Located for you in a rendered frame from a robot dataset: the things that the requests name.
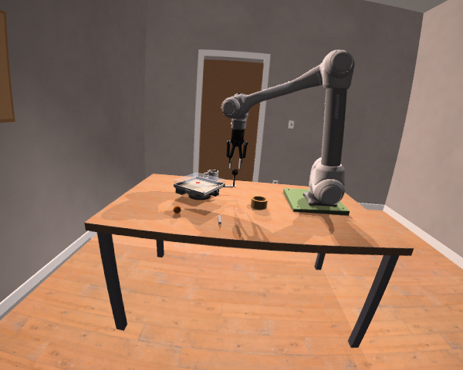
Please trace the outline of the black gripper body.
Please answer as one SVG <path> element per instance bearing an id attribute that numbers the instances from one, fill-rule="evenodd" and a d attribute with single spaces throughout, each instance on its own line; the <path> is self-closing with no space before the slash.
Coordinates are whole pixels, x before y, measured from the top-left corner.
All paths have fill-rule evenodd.
<path id="1" fill-rule="evenodd" d="M 241 143 L 243 144 L 244 143 L 244 130 L 239 130 L 239 129 L 232 129 L 232 132 L 231 132 L 231 143 L 232 145 L 234 146 L 235 144 L 235 141 L 237 141 L 237 144 L 236 146 L 239 146 L 239 141 L 241 141 Z M 234 137 L 234 138 L 233 138 Z M 236 138 L 240 138 L 240 139 L 236 139 Z M 243 138 L 243 139 L 242 139 Z"/>

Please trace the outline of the dark grey mug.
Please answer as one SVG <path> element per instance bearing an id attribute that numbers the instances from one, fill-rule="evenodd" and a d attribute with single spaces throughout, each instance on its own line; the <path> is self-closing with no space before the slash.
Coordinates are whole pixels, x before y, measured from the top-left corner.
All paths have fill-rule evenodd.
<path id="1" fill-rule="evenodd" d="M 213 177 L 218 177 L 218 171 L 217 170 L 209 170 L 207 173 L 204 173 L 204 174 L 207 174 L 207 175 L 213 176 Z"/>

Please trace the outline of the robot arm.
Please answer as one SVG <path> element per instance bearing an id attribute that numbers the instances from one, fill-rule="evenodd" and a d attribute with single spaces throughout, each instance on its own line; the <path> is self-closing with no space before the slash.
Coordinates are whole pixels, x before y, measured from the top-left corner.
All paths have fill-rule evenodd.
<path id="1" fill-rule="evenodd" d="M 255 104 L 301 89 L 323 85 L 326 90 L 326 100 L 322 156 L 313 164 L 309 192 L 303 193 L 310 206 L 337 207 L 337 203 L 342 200 L 345 193 L 345 170 L 340 162 L 346 93 L 351 84 L 354 65 L 354 59 L 348 51 L 335 50 L 330 52 L 320 65 L 293 81 L 251 95 L 236 93 L 221 105 L 227 117 L 240 117 L 237 120 L 231 119 L 231 128 L 245 130 L 248 112 Z"/>

